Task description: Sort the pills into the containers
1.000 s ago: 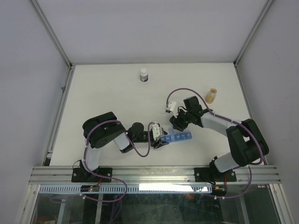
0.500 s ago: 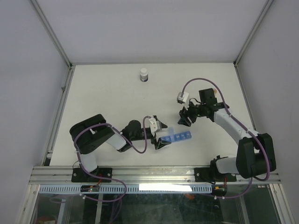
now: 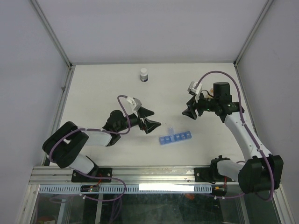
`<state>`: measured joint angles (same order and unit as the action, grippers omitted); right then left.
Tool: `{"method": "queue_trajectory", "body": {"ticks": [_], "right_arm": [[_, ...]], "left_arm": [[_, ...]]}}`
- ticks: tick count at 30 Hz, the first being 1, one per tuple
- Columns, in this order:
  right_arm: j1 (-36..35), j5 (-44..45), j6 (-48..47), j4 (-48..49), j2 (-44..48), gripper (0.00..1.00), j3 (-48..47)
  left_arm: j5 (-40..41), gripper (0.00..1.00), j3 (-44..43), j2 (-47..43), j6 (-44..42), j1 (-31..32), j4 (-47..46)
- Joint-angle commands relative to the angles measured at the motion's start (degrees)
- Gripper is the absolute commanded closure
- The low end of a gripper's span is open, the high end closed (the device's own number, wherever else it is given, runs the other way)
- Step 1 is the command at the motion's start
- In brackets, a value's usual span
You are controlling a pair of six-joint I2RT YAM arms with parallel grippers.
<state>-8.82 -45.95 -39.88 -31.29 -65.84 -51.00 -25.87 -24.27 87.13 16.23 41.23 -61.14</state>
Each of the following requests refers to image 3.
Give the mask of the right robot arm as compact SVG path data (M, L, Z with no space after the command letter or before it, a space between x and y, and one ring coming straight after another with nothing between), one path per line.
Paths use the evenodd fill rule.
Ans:
M211 160L208 170L199 175L202 179L215 183L228 177L238 182L243 193L275 191L279 188L283 159L273 155L247 125L244 109L240 102L234 102L228 82L213 84L214 94L205 97L202 85L191 82L188 92L192 98L187 102L183 115L197 119L203 112L214 112L233 134L238 143L244 163L237 163L230 158L219 156Z

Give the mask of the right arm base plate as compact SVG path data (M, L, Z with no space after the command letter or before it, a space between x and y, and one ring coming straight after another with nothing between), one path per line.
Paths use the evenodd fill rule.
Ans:
M229 182L232 182L232 179L237 180L239 170L232 169L232 171L218 171L217 167L196 167L194 168L194 178L195 182L208 182L216 184L216 182L224 182L225 177Z

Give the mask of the blue weekly pill organizer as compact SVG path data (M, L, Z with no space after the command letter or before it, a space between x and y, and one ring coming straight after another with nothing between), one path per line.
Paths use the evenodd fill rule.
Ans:
M192 138L192 134L190 131L176 133L174 128L170 126L168 128L168 134L166 136L159 137L160 145L168 145L175 142L185 141Z

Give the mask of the white pill bottle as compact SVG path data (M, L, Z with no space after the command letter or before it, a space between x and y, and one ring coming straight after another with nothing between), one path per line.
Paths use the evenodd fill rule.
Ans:
M148 70L146 68L141 68L140 70L140 80L142 82L147 82L149 79Z

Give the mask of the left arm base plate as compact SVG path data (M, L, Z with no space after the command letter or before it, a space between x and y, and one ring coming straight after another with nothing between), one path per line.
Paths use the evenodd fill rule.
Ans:
M88 174L80 173L76 170L73 170L71 182L74 183L92 183L92 182L111 182L112 180L109 177L112 177L113 169L107 167L96 167L93 168Z

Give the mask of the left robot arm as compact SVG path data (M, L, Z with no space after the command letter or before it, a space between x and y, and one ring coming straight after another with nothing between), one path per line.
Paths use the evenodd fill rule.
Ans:
M152 115L154 112L144 107L128 116L120 110L114 110L102 129L85 130L68 121L43 143L42 149L49 156L49 160L60 168L72 168L87 181L94 181L101 176L99 166L91 158L81 154L83 147L113 146L120 140L122 131L128 131L135 126L149 134L162 125L148 119L148 116Z

